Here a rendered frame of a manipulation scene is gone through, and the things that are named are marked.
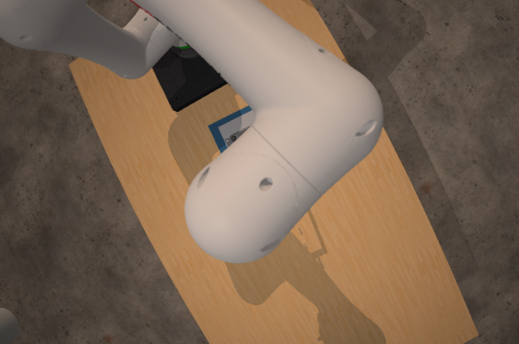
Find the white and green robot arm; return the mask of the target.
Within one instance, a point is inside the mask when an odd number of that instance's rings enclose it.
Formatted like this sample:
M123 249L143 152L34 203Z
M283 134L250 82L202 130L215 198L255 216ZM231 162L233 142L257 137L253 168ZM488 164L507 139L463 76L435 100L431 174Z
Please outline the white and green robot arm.
M191 237L218 260L272 252L380 138L384 111L371 81L259 0L130 0L139 10L126 31L87 1L0 0L0 37L128 80L170 48L200 56L255 112L187 191Z

